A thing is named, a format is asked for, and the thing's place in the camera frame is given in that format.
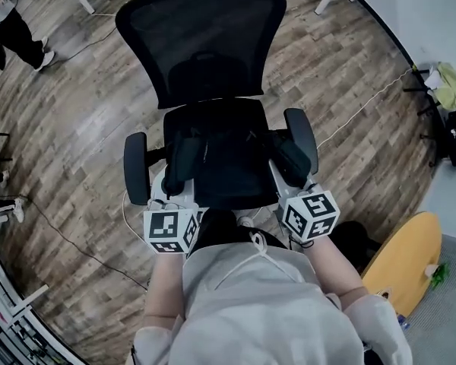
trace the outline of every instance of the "person's leg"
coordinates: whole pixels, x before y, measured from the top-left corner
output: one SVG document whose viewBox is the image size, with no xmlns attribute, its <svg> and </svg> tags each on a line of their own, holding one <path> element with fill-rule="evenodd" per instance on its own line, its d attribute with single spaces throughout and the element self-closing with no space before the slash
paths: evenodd
<svg viewBox="0 0 456 365">
<path fill-rule="evenodd" d="M 14 9 L 0 23 L 0 44 L 16 52 L 17 55 L 34 69 L 38 69 L 44 60 L 43 44 L 33 41 L 27 23 Z"/>
</svg>

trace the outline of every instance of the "strap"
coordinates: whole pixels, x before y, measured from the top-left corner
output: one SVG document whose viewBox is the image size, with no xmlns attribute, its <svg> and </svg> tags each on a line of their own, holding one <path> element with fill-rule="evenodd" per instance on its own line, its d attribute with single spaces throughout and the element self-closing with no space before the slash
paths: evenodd
<svg viewBox="0 0 456 365">
<path fill-rule="evenodd" d="M 196 177 L 205 151 L 206 140 L 197 132 L 192 131 L 192 136 L 187 138 L 177 132 L 174 142 L 166 150 L 167 168 L 162 189 L 167 196 L 178 195 L 184 189 L 184 182 Z"/>
<path fill-rule="evenodd" d="M 274 264 L 279 270 L 281 270 L 288 278 L 290 278 L 294 282 L 299 282 L 296 278 L 292 277 L 292 275 L 287 272 L 280 264 L 278 261 L 273 259 L 267 254 L 268 250 L 268 244 L 267 240 L 265 239 L 265 236 L 261 234 L 261 231 L 257 231 L 256 233 L 251 232 L 250 233 L 250 238 L 252 239 L 252 245 L 257 249 L 257 252 L 248 258 L 244 259 L 237 265 L 235 265 L 233 268 L 231 268 L 220 280 L 220 282 L 216 285 L 214 288 L 215 290 L 234 272 L 240 269 L 244 264 L 247 262 L 250 262 L 253 259 L 256 259 L 258 257 L 262 257 L 264 259 L 267 259 L 270 261 L 272 264 Z"/>
<path fill-rule="evenodd" d="M 289 186 L 304 188 L 311 172 L 311 160 L 291 139 L 271 131 L 260 139 L 270 159 Z"/>
</svg>

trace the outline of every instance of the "chair seat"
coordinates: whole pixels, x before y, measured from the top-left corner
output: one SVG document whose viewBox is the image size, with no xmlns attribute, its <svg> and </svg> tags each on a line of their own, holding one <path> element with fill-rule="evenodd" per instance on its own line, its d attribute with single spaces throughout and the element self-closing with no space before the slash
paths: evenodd
<svg viewBox="0 0 456 365">
<path fill-rule="evenodd" d="M 255 137 L 268 131 L 260 101 L 210 100 L 166 114 L 166 147 L 177 132 L 187 136 L 192 131 L 207 139 L 195 177 L 195 201 L 200 207 L 236 210 L 277 202 L 268 158 Z"/>
</svg>

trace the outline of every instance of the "black armrest pad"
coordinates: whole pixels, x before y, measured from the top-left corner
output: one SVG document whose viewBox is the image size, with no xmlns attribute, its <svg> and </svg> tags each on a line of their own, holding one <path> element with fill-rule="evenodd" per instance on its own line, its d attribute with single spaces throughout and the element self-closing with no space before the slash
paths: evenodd
<svg viewBox="0 0 456 365">
<path fill-rule="evenodd" d="M 287 108 L 283 116 L 286 119 L 290 139 L 311 160 L 311 173 L 316 174 L 319 169 L 318 149 L 306 114 L 299 108 Z"/>
<path fill-rule="evenodd" d="M 123 151 L 123 173 L 132 204 L 147 205 L 150 198 L 150 177 L 147 164 L 147 135 L 129 135 Z"/>
</svg>

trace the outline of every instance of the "sneaker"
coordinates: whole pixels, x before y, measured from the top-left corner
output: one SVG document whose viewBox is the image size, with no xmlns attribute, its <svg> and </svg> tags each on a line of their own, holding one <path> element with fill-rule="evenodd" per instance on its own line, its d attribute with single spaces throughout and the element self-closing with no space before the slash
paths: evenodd
<svg viewBox="0 0 456 365">
<path fill-rule="evenodd" d="M 54 58 L 54 55 L 55 55 L 55 52 L 47 52 L 46 54 L 44 54 L 43 63 L 40 65 L 39 68 L 34 69 L 34 71 L 40 71 L 40 70 L 42 70 L 42 68 L 44 66 L 47 66 L 48 64 L 50 64 L 52 62 L 52 59 Z"/>
<path fill-rule="evenodd" d="M 43 37 L 40 41 L 42 42 L 43 44 L 43 51 L 44 49 L 46 48 L 46 45 L 47 45 L 47 41 L 49 40 L 49 38 L 47 36 Z"/>
<path fill-rule="evenodd" d="M 2 180 L 2 182 L 0 182 L 0 186 L 3 187 L 3 186 L 7 185 L 7 181 L 10 178 L 10 173 L 8 172 L 8 170 L 4 170 L 2 172 L 2 177 L 3 177 L 3 180 Z"/>
<path fill-rule="evenodd" d="M 14 215 L 17 218 L 18 223 L 22 223 L 24 221 L 24 210 L 22 209 L 22 204 L 24 201 L 21 198 L 16 198 L 14 201 Z"/>
<path fill-rule="evenodd" d="M 253 227 L 253 220 L 251 217 L 248 217 L 248 216 L 239 217 L 238 220 L 236 221 L 236 223 L 239 226 Z"/>
</svg>

